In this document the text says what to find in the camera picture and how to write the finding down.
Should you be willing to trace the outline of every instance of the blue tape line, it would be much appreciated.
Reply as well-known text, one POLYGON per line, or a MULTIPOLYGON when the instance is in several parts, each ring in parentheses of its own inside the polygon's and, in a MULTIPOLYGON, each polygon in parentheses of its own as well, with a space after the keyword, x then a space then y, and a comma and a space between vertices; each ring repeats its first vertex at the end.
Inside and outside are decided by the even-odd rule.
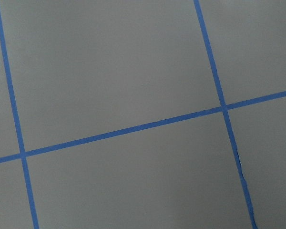
POLYGON ((17 140, 18 140, 18 145, 19 145, 19 150, 20 150, 20 157, 21 157, 21 162, 22 162, 24 180, 25 180, 25 185, 27 189, 30 209, 31 209, 31 216, 33 220, 34 229, 39 229, 37 213, 36 213, 34 197, 33 197, 33 191, 32 191, 32 186, 31 186, 31 179, 30 179, 30 174, 29 174, 29 168, 28 168, 27 158, 25 155, 20 120, 19 120, 18 111, 17 111, 16 98, 15 98, 13 83, 11 79, 10 65, 9 65, 8 53, 7 53, 7 48, 6 48, 5 38, 4 38, 1 13, 0 13, 0 43, 1 43, 1 51, 2 51, 4 68, 5 68, 6 80, 7 80, 7 85, 8 85, 9 95, 10 95, 10 104, 12 108, 12 113, 13 113, 13 118, 14 118, 14 123, 15 123, 15 128, 16 128, 16 134, 17 134, 17 140))
MULTIPOLYGON (((234 103, 234 104, 228 104, 227 105, 227 109, 228 110, 236 109, 236 108, 240 108, 240 107, 243 107, 243 106, 248 106, 248 105, 252 105, 252 104, 258 104, 258 103, 266 102, 266 101, 269 101, 269 100, 274 100, 274 99, 284 98, 284 97, 286 97, 286 91, 275 93, 275 94, 270 94, 270 95, 265 95, 265 96, 261 96, 261 97, 258 97, 258 98, 237 102, 237 103, 234 103)), ((200 117, 200 116, 205 116, 205 115, 218 113, 220 111, 221 111, 220 107, 215 107, 215 108, 212 108, 212 109, 209 109, 209 110, 199 111, 199 112, 195 112, 195 113, 191 113, 191 114, 186 114, 186 115, 182 115, 182 116, 178 116, 178 117, 173 117, 173 118, 161 120, 158 123, 160 125, 166 125, 166 124, 170 124, 170 123, 180 122, 180 121, 183 121, 183 120, 186 120, 186 119, 192 119, 192 118, 196 118, 196 117, 200 117)), ((148 127, 148 128, 152 128, 152 123, 144 124, 144 125, 146 125, 146 126, 150 125, 151 127, 148 127)), ((54 146, 47 146, 47 147, 44 147, 44 148, 31 150, 31 151, 27 152, 27 156, 47 153, 47 152, 54 151, 54 150, 59 150, 59 149, 63 149, 63 148, 68 148, 68 147, 72 147, 72 146, 76 146, 76 145, 85 144, 85 143, 88 143, 88 142, 94 142, 94 141, 106 139, 108 137, 114 137, 114 136, 118 136, 118 135, 122 135, 122 134, 132 133, 132 132, 141 130, 142 127, 144 127, 144 125, 134 126, 134 127, 126 128, 126 129, 123 129, 123 130, 118 130, 118 131, 105 133, 105 134, 102 134, 102 135, 91 136, 91 137, 88 137, 88 138, 83 138, 83 139, 79 139, 79 140, 75 140, 75 141, 71 141, 71 142, 66 142, 66 143, 61 143, 61 144, 57 144, 57 145, 54 145, 54 146)), ((14 154, 14 155, 11 155, 11 156, 0 157, 0 163, 6 162, 6 161, 16 160, 16 159, 19 159, 19 158, 20 158, 20 154, 14 154)))
POLYGON ((20 158, 21 158, 20 154, 13 154, 13 155, 9 155, 9 156, 3 156, 3 157, 0 157, 0 163, 7 162, 7 161, 13 161, 13 160, 17 160, 17 159, 20 159, 20 158))
POLYGON ((27 154, 27 156, 33 156, 33 155, 37 155, 37 154, 48 153, 48 152, 54 151, 54 150, 64 149, 64 148, 68 148, 68 147, 72 147, 72 146, 78 146, 78 145, 82 145, 82 144, 89 143, 89 142, 95 142, 95 141, 99 141, 99 140, 110 138, 110 137, 125 135, 125 134, 129 134, 129 133, 133 133, 133 132, 137 132, 137 131, 141 131, 141 130, 146 130, 146 129, 150 129, 150 128, 161 126, 161 125, 167 125, 167 124, 171 124, 171 123, 184 121, 187 119, 192 119, 192 118, 196 118, 196 117, 214 114, 214 113, 218 113, 221 111, 222 111, 221 107, 215 107, 215 108, 208 109, 208 110, 203 110, 203 111, 199 111, 199 112, 195 112, 195 113, 190 113, 190 114, 185 114, 185 115, 181 115, 181 116, 177 116, 177 117, 173 117, 173 118, 164 119, 164 120, 154 122, 154 123, 137 125, 137 126, 129 127, 126 129, 121 129, 121 130, 116 130, 116 131, 112 131, 109 133, 101 134, 101 135, 95 135, 95 136, 91 136, 91 137, 87 137, 87 138, 82 138, 82 139, 78 139, 78 140, 74 140, 74 141, 70 141, 70 142, 57 144, 54 146, 48 146, 48 147, 44 147, 44 148, 40 148, 40 149, 34 149, 31 151, 28 151, 26 154, 27 154))
POLYGON ((254 99, 248 99, 248 100, 241 101, 241 102, 234 103, 234 104, 229 104, 229 105, 227 105, 227 108, 228 108, 228 110, 231 110, 231 109, 239 108, 242 106, 248 106, 248 105, 266 102, 269 100, 283 98, 283 97, 286 97, 286 91, 274 93, 274 94, 269 94, 269 95, 261 96, 261 97, 254 98, 254 99))
MULTIPOLYGON (((262 102, 265 102, 265 101, 269 101, 269 100, 273 100, 273 99, 277 99, 277 98, 284 98, 284 97, 286 97, 286 91, 275 93, 275 94, 270 94, 270 95, 266 95, 266 96, 262 96, 262 97, 258 97, 258 98, 254 98, 254 99, 245 100, 245 101, 237 102, 237 103, 234 103, 234 104, 228 104, 227 105, 227 109, 228 110, 236 109, 236 108, 240 108, 240 107, 243 107, 243 106, 248 106, 248 105, 252 105, 252 104, 262 103, 262 102)), ((186 115, 182 115, 182 116, 179 116, 179 117, 166 119, 167 120, 166 124, 170 124, 170 123, 173 123, 173 122, 180 122, 180 121, 183 121, 183 120, 186 120, 186 119, 196 118, 196 117, 199 117, 198 114, 202 114, 201 116, 204 116, 204 115, 214 114, 214 113, 217 113, 217 112, 220 112, 220 111, 221 111, 220 107, 215 107, 215 108, 212 108, 212 109, 209 109, 209 110, 204 110, 204 111, 200 111, 200 112, 196 112, 196 113, 191 113, 191 114, 186 114, 186 115)), ((133 128, 133 130, 134 130, 133 132, 137 131, 136 130, 137 126, 130 127, 130 128, 133 128)), ((102 135, 96 135, 96 136, 92 136, 92 137, 88 137, 88 138, 83 138, 83 139, 79 139, 77 141, 80 141, 80 140, 84 141, 84 139, 90 139, 91 140, 92 138, 93 139, 97 139, 98 138, 98 140, 102 140, 102 139, 105 139, 107 137, 112 137, 112 134, 114 132, 110 132, 110 133, 106 133, 106 134, 102 134, 102 135)), ((55 146, 48 146, 48 147, 44 147, 44 148, 28 151, 27 152, 28 153, 27 156, 47 153, 47 152, 53 151, 53 149, 54 150, 58 150, 58 149, 67 148, 68 146, 67 147, 64 147, 64 146, 65 146, 65 144, 69 144, 69 143, 70 143, 69 147, 76 146, 76 144, 73 145, 73 144, 71 144, 71 142, 61 143, 61 144, 55 145, 57 147, 58 146, 62 146, 62 147, 58 147, 57 149, 54 149, 55 146)), ((12 161, 12 160, 19 159, 19 158, 20 158, 20 154, 0 157, 0 163, 6 162, 6 161, 12 161)))
POLYGON ((246 203, 247 203, 247 208, 248 208, 249 216, 250 216, 250 219, 251 219, 251 224, 252 224, 253 229, 257 229, 257 225, 256 225, 255 219, 254 219, 254 212, 253 212, 253 206, 252 206, 252 202, 251 202, 251 198, 250 198, 250 193, 249 193, 249 190, 248 190, 247 182, 246 182, 246 180, 244 178, 244 175, 243 175, 242 165, 240 163, 240 159, 239 159, 239 155, 238 155, 238 151, 237 151, 237 145, 236 145, 235 137, 234 137, 234 134, 233 134, 233 130, 232 130, 232 125, 231 125, 228 109, 227 109, 227 106, 226 106, 226 103, 225 103, 223 90, 222 90, 222 87, 220 85, 220 80, 219 80, 218 73, 217 73, 217 67, 216 67, 216 64, 215 64, 215 59, 214 59, 214 56, 213 56, 211 44, 210 44, 210 41, 209 41, 209 37, 208 37, 207 30, 206 30, 206 26, 205 26, 205 23, 204 23, 204 18, 203 18, 203 14, 202 14, 202 10, 201 10, 200 4, 199 4, 199 0, 194 0, 194 6, 195 6, 195 9, 196 9, 196 13, 197 13, 197 17, 198 17, 198 20, 199 20, 201 32, 202 32, 202 35, 203 35, 206 52, 207 52, 207 55, 208 55, 208 58, 209 58, 209 62, 210 62, 210 66, 211 66, 211 70, 212 70, 212 74, 213 74, 213 78, 214 78, 214 82, 215 82, 218 98, 219 98, 219 101, 220 101, 220 105, 222 107, 222 112, 223 112, 223 116, 224 116, 224 119, 225 119, 225 125, 226 125, 227 131, 228 131, 231 147, 232 147, 232 150, 233 150, 233 154, 234 154, 234 158, 235 158, 235 162, 236 162, 236 166, 237 166, 237 171, 238 171, 238 174, 239 174, 239 177, 240 177, 240 180, 241 180, 241 184, 242 184, 242 188, 243 188, 243 192, 244 192, 244 195, 245 195, 245 200, 246 200, 246 203))

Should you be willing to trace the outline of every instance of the blue painter's tape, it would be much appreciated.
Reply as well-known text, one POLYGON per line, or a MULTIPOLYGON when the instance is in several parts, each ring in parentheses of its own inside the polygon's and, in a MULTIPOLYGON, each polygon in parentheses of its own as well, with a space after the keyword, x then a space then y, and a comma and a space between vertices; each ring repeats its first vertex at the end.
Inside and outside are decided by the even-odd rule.
POLYGON ((262 103, 262 102, 266 102, 266 101, 278 99, 278 98, 283 98, 283 97, 286 97, 286 91, 274 93, 274 94, 269 94, 269 95, 261 96, 261 97, 254 98, 254 99, 248 99, 248 100, 241 101, 241 102, 234 103, 234 104, 229 104, 229 105, 227 105, 227 108, 228 108, 228 110, 231 110, 231 109, 239 108, 242 106, 248 106, 248 105, 252 105, 252 104, 262 103))
POLYGON ((70 142, 57 144, 54 146, 48 146, 48 147, 44 147, 44 148, 40 148, 40 149, 31 150, 31 151, 27 152, 27 156, 43 154, 43 153, 47 153, 50 151, 64 149, 64 148, 68 148, 68 147, 72 147, 72 146, 78 146, 78 145, 82 145, 82 144, 89 143, 89 142, 95 142, 95 141, 99 141, 99 140, 110 138, 110 137, 125 135, 125 134, 129 134, 129 133, 133 133, 133 132, 137 132, 137 131, 141 131, 141 130, 150 129, 150 128, 157 127, 157 126, 167 125, 167 124, 171 124, 171 123, 184 121, 187 119, 192 119, 192 118, 196 118, 196 117, 200 117, 200 116, 214 114, 214 113, 218 113, 221 111, 222 111, 221 107, 215 107, 215 108, 212 108, 209 110, 203 110, 203 111, 199 111, 199 112, 195 112, 195 113, 191 113, 191 114, 185 114, 185 115, 181 115, 181 116, 177 116, 177 117, 173 117, 173 118, 168 118, 168 119, 164 119, 164 120, 154 122, 154 123, 137 125, 137 126, 129 127, 129 128, 122 129, 122 130, 116 130, 116 131, 112 131, 109 133, 101 134, 101 135, 95 135, 95 136, 91 136, 91 137, 87 137, 87 138, 82 138, 82 139, 78 139, 78 140, 74 140, 74 141, 70 141, 70 142))
POLYGON ((245 195, 245 200, 246 200, 246 204, 247 204, 247 208, 248 208, 248 212, 249 212, 249 216, 250 216, 250 220, 251 220, 251 225, 252 225, 253 229, 257 229, 257 225, 256 225, 255 219, 254 219, 254 211, 253 211, 253 206, 252 206, 252 202, 251 202, 249 189, 247 186, 247 182, 243 176, 242 165, 240 163, 240 159, 239 159, 239 155, 238 155, 238 151, 237 151, 237 145, 236 145, 235 137, 233 134, 232 125, 230 122, 230 117, 229 117, 228 109, 227 109, 227 106, 225 103, 224 93, 223 93, 222 87, 220 85, 220 80, 219 80, 218 73, 217 73, 217 67, 215 64, 215 59, 213 56, 213 52, 212 52, 211 44, 209 41, 208 33, 206 30, 206 26, 205 26, 202 10, 201 10, 200 4, 199 4, 199 0, 194 0, 194 6, 196 9, 196 13, 197 13, 197 17, 199 20, 201 32, 203 35, 206 52, 207 52, 207 55, 209 58, 209 62, 210 62, 210 66, 211 66, 211 70, 212 70, 212 74, 213 74, 218 98, 220 101, 220 105, 222 107, 222 112, 223 112, 223 116, 225 119, 225 125, 226 125, 227 131, 228 131, 228 135, 229 135, 231 147, 233 150, 238 174, 239 174, 241 184, 242 184, 242 188, 243 188, 243 192, 245 195))
POLYGON ((19 150, 20 150, 20 157, 21 157, 21 162, 22 162, 24 180, 26 184, 26 189, 27 189, 28 199, 29 199, 29 204, 30 204, 30 209, 31 209, 31 216, 33 220, 33 226, 34 226, 34 229, 39 229, 37 213, 36 213, 35 203, 34 203, 34 198, 33 198, 33 191, 32 191, 32 186, 31 186, 31 179, 30 179, 30 174, 29 174, 29 168, 27 164, 27 158, 25 155, 20 120, 19 120, 18 111, 17 111, 16 98, 15 98, 13 83, 11 79, 10 64, 9 64, 9 59, 8 59, 5 38, 4 38, 1 12, 0 12, 0 43, 1 43, 1 51, 2 51, 4 69, 5 69, 5 74, 6 74, 6 80, 7 80, 7 85, 8 85, 9 95, 10 95, 10 104, 12 108, 12 113, 13 113, 13 118, 14 118, 14 123, 15 123, 15 128, 16 128, 16 134, 17 134, 17 140, 18 140, 18 145, 19 145, 19 150))
POLYGON ((21 158, 20 154, 13 154, 13 155, 9 155, 9 156, 3 156, 3 157, 0 157, 0 163, 13 161, 13 160, 17 160, 17 159, 20 159, 20 158, 21 158))

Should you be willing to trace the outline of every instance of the grid pattern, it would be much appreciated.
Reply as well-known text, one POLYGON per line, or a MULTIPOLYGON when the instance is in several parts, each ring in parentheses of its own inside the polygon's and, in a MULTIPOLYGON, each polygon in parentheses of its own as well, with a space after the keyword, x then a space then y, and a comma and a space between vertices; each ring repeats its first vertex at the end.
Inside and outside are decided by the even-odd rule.
POLYGON ((223 114, 223 117, 225 120, 226 129, 228 132, 228 136, 230 139, 231 147, 233 150, 233 154, 234 154, 234 158, 235 158, 235 162, 236 162, 236 166, 237 166, 237 170, 238 170, 238 175, 239 175, 239 178, 240 178, 240 181, 242 184, 242 188, 243 188, 243 192, 244 192, 244 196, 245 196, 245 200, 246 200, 246 204, 247 204, 247 208, 248 208, 248 213, 249 213, 249 216, 251 219, 252 228, 254 228, 254 229, 257 228, 257 225, 255 223, 255 219, 254 219, 253 205, 251 202, 250 193, 249 193, 249 190, 247 187, 246 180, 243 176, 242 166, 240 163, 240 159, 239 159, 239 155, 238 155, 238 151, 237 151, 237 145, 236 145, 236 141, 235 141, 235 137, 234 137, 234 133, 233 133, 233 128, 232 128, 232 125, 230 122, 228 111, 231 109, 237 109, 237 108, 252 105, 252 104, 262 103, 265 101, 286 97, 286 91, 275 93, 275 94, 269 94, 266 96, 262 96, 262 97, 258 97, 258 98, 254 98, 254 99, 249 99, 249 100, 245 100, 245 101, 241 101, 241 102, 237 102, 237 103, 233 103, 233 104, 226 104, 225 98, 224 98, 224 93, 223 93, 223 90, 221 87, 220 78, 219 78, 218 73, 217 73, 217 68, 216 68, 216 64, 215 64, 215 59, 213 57, 211 44, 210 44, 210 41, 208 38, 206 25, 204 23, 203 13, 202 13, 202 10, 200 7, 199 0, 194 0, 194 8, 196 10, 197 17, 198 17, 199 24, 200 24, 200 28, 201 28, 201 32, 203 35, 204 44, 206 47, 206 52, 208 55, 209 63, 210 63, 213 78, 214 78, 214 83, 215 83, 216 90, 217 90, 217 95, 218 95, 218 98, 220 101, 220 107, 214 107, 214 108, 202 110, 199 112, 184 114, 181 116, 160 120, 158 122, 152 122, 152 123, 146 123, 143 125, 137 125, 137 126, 133 126, 133 127, 125 128, 125 129, 120 129, 120 130, 108 132, 105 134, 94 135, 94 136, 90 136, 87 138, 82 138, 82 139, 69 141, 69 142, 65 142, 65 143, 61 143, 61 144, 57 144, 57 145, 38 148, 38 149, 30 150, 30 151, 26 151, 25 147, 24 147, 24 141, 23 141, 23 136, 22 136, 22 132, 21 132, 21 125, 20 125, 20 120, 19 120, 18 111, 17 111, 17 104, 16 104, 16 99, 15 99, 15 94, 14 94, 14 89, 13 89, 12 76, 11 76, 11 72, 10 72, 8 52, 7 52, 7 48, 6 48, 6 43, 5 43, 5 38, 4 38, 4 30, 3 30, 1 15, 0 15, 0 43, 1 43, 2 57, 3 57, 3 62, 4 62, 7 86, 8 86, 8 91, 9 91, 9 95, 10 95, 10 103, 11 103, 12 114, 13 114, 13 119, 14 119, 14 123, 15 123, 18 145, 19 145, 19 153, 13 154, 10 156, 0 157, 0 163, 21 159, 22 169, 23 169, 23 174, 24 174, 24 179, 25 179, 25 184, 26 184, 27 195, 28 195, 28 199, 29 199, 34 229, 38 229, 39 224, 38 224, 38 216, 37 216, 35 204, 34 204, 34 197, 33 197, 33 191, 32 191, 32 187, 31 187, 30 173, 29 173, 28 164, 27 164, 27 157, 38 155, 38 154, 43 154, 43 153, 48 153, 48 152, 63 149, 63 148, 78 146, 81 144, 86 144, 86 143, 90 143, 90 142, 94 142, 94 141, 98 141, 98 140, 102 140, 102 139, 106 139, 106 138, 110 138, 110 137, 125 135, 125 134, 129 134, 129 133, 133 133, 133 132, 137 132, 137 131, 141 131, 141 130, 145 130, 145 129, 149 129, 149 128, 154 128, 154 127, 158 127, 158 126, 162 126, 162 125, 167 125, 167 124, 171 124, 171 123, 175 123, 175 122, 180 122, 180 121, 184 121, 184 120, 188 120, 188 119, 193 119, 193 118, 197 118, 197 117, 201 117, 201 116, 205 116, 205 115, 220 113, 220 112, 223 114))

